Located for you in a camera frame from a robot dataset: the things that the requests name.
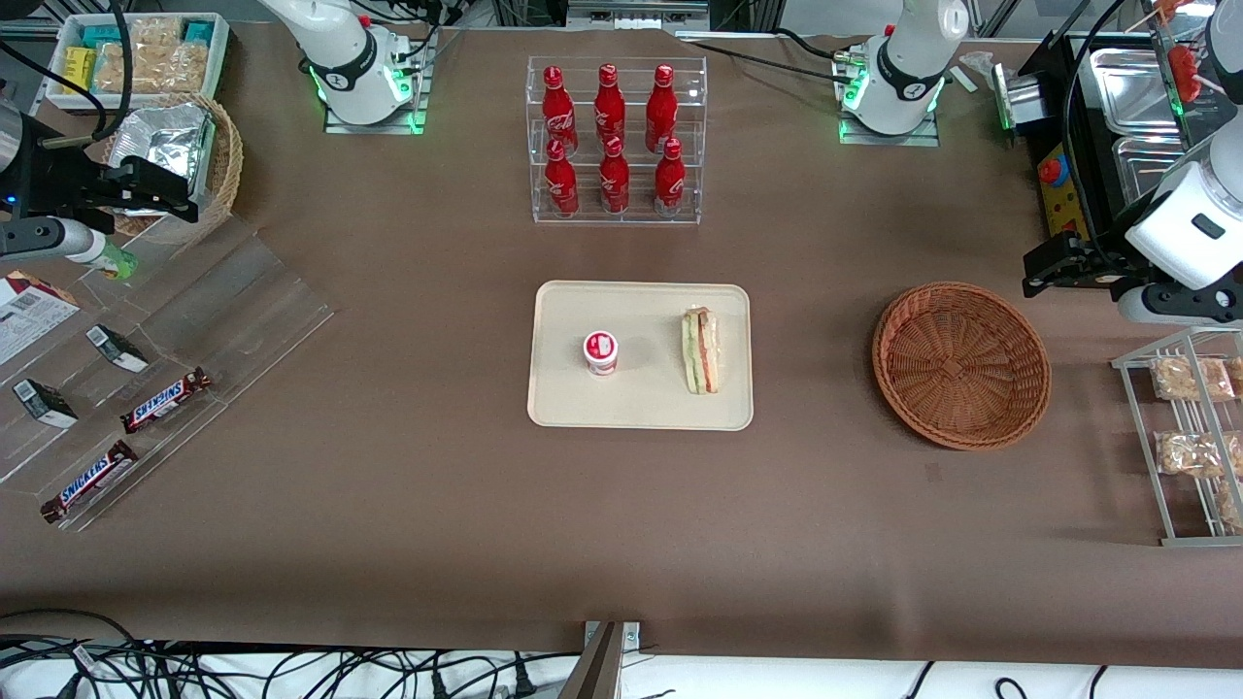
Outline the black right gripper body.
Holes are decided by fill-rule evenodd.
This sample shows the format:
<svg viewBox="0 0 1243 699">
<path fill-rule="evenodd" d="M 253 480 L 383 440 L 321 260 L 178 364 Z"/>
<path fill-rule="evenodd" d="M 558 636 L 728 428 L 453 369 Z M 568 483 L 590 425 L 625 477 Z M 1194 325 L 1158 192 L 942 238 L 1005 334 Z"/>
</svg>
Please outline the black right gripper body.
<svg viewBox="0 0 1243 699">
<path fill-rule="evenodd" d="M 2 114 L 1 206 L 24 216 L 53 216 L 114 205 L 121 187 L 106 177 L 108 168 L 80 147 L 45 148 L 58 131 L 29 114 Z"/>
</svg>

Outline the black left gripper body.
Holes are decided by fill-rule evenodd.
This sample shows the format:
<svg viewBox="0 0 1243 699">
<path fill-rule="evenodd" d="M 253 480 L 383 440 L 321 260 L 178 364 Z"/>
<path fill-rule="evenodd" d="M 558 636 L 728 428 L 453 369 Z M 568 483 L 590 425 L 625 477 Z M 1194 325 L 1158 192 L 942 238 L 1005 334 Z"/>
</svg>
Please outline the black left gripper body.
<svg viewBox="0 0 1243 699">
<path fill-rule="evenodd" d="M 1135 248 L 1124 236 L 1081 236 L 1081 289 L 1108 290 L 1135 280 Z"/>
</svg>

